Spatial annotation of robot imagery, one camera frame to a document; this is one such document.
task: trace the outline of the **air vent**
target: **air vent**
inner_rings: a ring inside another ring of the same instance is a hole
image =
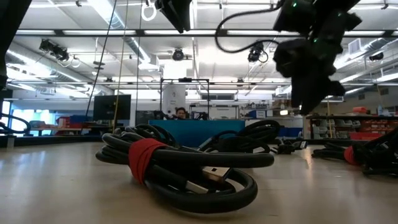
[[[388,94],[389,94],[388,88],[380,90],[380,95],[388,95]]]
[[[365,94],[359,94],[358,95],[358,100],[365,100]]]
[[[234,100],[235,94],[210,94],[210,100]],[[201,98],[207,100],[207,94],[202,94]]]
[[[356,39],[348,44],[348,53],[355,54],[361,50],[361,39]]]

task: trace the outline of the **usb cable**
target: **usb cable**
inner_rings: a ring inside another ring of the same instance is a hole
[[[96,158],[128,165],[134,178],[167,205],[195,213],[230,212],[249,205],[257,196],[257,184],[237,168],[274,163],[268,153],[207,153],[180,147],[172,139],[157,126],[126,128],[121,134],[104,134],[105,145]],[[243,189],[237,190],[230,180]]]

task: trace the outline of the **storage rack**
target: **storage rack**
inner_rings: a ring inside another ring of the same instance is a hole
[[[395,116],[307,116],[307,119],[310,139],[350,139],[355,134],[356,140],[370,140],[398,126]]]

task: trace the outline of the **cable bundle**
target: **cable bundle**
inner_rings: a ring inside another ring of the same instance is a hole
[[[230,212],[249,205],[257,196],[257,184],[235,168],[274,163],[268,153],[207,153],[178,147],[166,130],[147,124],[126,128],[120,134],[104,134],[103,141],[106,145],[96,153],[98,160],[128,165],[140,184],[187,212]],[[243,189],[237,191],[226,179]]]
[[[261,147],[263,152],[269,153],[271,149],[267,144],[273,141],[279,134],[280,125],[277,121],[264,120],[250,124],[240,132],[223,131],[209,138],[199,150],[203,152],[246,152]]]
[[[312,157],[339,159],[351,165],[363,166],[363,174],[398,175],[398,128],[367,142],[346,149],[333,144],[314,150]]]

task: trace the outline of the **usb connector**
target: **usb connector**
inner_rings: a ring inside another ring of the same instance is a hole
[[[210,180],[214,180],[217,182],[224,182],[226,176],[230,172],[231,168],[229,167],[204,167],[202,168],[203,175],[209,178]]]
[[[209,190],[207,188],[204,188],[204,187],[197,185],[195,183],[192,183],[190,181],[187,181],[185,189],[190,190],[196,194],[207,194],[209,192]]]

